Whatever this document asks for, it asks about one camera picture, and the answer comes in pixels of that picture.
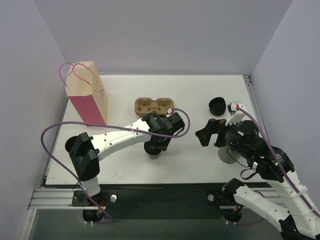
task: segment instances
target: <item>brown pulp tray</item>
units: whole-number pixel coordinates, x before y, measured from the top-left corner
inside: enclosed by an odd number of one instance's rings
[[[134,111],[141,117],[150,113],[167,115],[168,109],[173,109],[174,107],[175,103],[170,98],[158,98],[157,100],[153,100],[149,97],[139,97],[134,102]]]

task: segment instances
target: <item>lavender wall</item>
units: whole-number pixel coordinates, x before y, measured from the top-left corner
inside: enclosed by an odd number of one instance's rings
[[[108,74],[249,74],[292,0],[34,0],[71,62]]]
[[[14,240],[48,164],[41,131],[61,118],[64,59],[32,0],[1,3],[0,33],[0,239]]]
[[[252,73],[271,143],[285,150],[320,207],[320,1],[294,0]]]

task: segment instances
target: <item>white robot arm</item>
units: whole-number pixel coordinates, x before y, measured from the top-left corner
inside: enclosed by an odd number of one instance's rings
[[[144,143],[144,150],[152,158],[166,151],[175,132],[183,130],[185,123],[179,114],[160,117],[150,113],[138,121],[99,135],[88,136],[86,132],[73,136],[65,143],[78,179],[87,194],[92,197],[100,193],[98,174],[99,161],[128,146]]]
[[[320,213],[308,196],[307,187],[299,181],[287,154],[270,146],[278,159],[274,158],[255,124],[251,120],[242,121],[245,115],[250,115],[241,102],[232,102],[227,107],[231,114],[228,120],[210,119],[204,129],[195,133],[196,136],[205,147],[211,135],[218,134],[214,145],[218,148],[228,146],[243,156],[252,171],[273,187],[286,208],[263,198],[236,178],[224,185],[223,196],[265,218],[285,240],[320,239]]]

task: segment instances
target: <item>white tabletop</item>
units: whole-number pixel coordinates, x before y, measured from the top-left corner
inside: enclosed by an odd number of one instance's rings
[[[208,103],[215,97],[223,97],[226,103],[242,101],[247,111],[255,116],[253,106],[241,75],[102,75],[108,94],[108,124],[127,126],[140,117],[135,114],[135,100],[171,98],[176,108],[185,110],[191,119],[189,133],[173,139],[166,152],[158,159],[151,159],[144,151],[143,143],[129,146],[100,161],[100,184],[166,184],[166,183],[226,183],[240,178],[244,169],[237,163],[226,164],[218,157],[213,146],[202,147],[195,132],[205,127],[209,119],[227,119],[228,111],[220,117],[209,112]],[[80,121],[80,116],[69,101],[63,121]],[[75,172],[65,150],[66,141],[83,132],[102,134],[111,129],[63,125],[59,131],[53,155]],[[256,175],[244,182],[264,182]],[[74,185],[76,180],[54,160],[51,160],[47,185]]]

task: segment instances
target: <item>pink paper bag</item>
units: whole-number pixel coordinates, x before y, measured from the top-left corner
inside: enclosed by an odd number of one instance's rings
[[[65,91],[83,122],[107,124],[108,95],[93,61],[70,66]]]

